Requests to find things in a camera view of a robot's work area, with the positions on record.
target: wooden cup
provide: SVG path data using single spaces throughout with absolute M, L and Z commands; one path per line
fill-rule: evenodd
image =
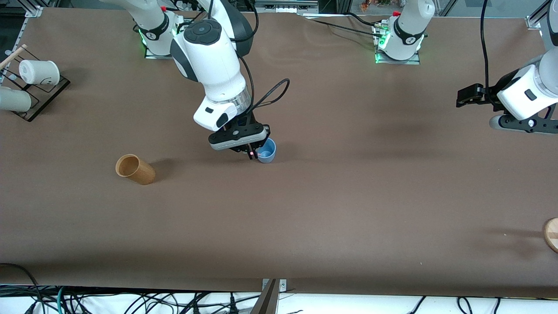
M 148 185 L 155 180 L 155 169 L 133 154 L 127 154 L 118 159 L 116 173 L 141 185 Z
M 548 220 L 542 232 L 545 234 L 546 244 L 552 251 L 558 253 L 558 218 Z

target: wooden disc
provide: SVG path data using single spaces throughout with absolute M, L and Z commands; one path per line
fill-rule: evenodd
M 545 234 L 545 241 L 549 247 L 558 253 L 558 218 L 548 220 L 542 230 Z

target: wooden stick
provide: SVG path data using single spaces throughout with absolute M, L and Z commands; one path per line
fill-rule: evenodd
M 0 63 L 0 70 L 3 70 L 4 67 L 6 67 L 6 65 L 8 65 L 8 63 L 15 59 L 20 53 L 22 53 L 25 48 L 27 48 L 27 45 L 23 44 L 21 45 L 21 47 L 16 49 L 16 51 L 12 52 L 12 54 L 10 54 L 4 61 L 2 61 L 2 63 Z

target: white cup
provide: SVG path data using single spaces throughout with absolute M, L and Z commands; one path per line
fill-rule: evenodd
M 20 76 L 27 84 L 57 85 L 60 82 L 60 71 L 52 61 L 23 60 Z
M 0 110 L 24 112 L 31 108 L 31 96 L 27 92 L 0 87 Z

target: black button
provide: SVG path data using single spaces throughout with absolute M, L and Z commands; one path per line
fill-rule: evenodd
M 203 23 L 203 24 L 197 25 L 197 27 L 194 28 L 193 30 L 194 30 L 194 34 L 196 34 L 196 35 L 207 34 L 211 30 L 211 24 Z
M 226 113 L 222 114 L 219 119 L 217 119 L 217 127 L 222 127 L 225 125 L 225 123 L 227 123 L 227 121 L 229 121 L 229 116 L 227 116 Z
M 184 37 L 186 38 L 187 41 L 189 42 L 196 42 L 196 40 L 198 40 L 198 37 L 191 32 L 190 30 L 187 30 L 184 32 Z
M 198 40 L 202 44 L 211 45 L 219 40 L 220 34 L 217 32 L 210 32 L 209 34 L 200 36 Z
M 531 91 L 530 89 L 525 91 L 525 96 L 527 96 L 527 98 L 529 98 L 531 101 L 537 99 L 537 96 L 533 94 L 533 91 Z

